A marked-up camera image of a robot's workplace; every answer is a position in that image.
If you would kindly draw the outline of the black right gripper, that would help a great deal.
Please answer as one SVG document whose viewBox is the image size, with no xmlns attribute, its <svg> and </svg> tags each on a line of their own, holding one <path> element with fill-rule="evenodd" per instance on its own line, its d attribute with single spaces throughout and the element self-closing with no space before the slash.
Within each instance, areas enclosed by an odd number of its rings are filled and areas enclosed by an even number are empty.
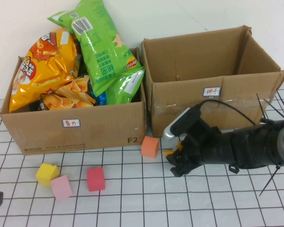
<svg viewBox="0 0 284 227">
<path fill-rule="evenodd" d="M 227 156 L 222 153 L 217 139 L 220 134 L 217 127 L 212 128 L 198 119 L 188 128 L 184 140 L 179 140 L 173 152 L 167 155 L 167 160 L 175 165 L 171 173 L 182 177 L 204 164 L 226 164 Z"/>
</svg>

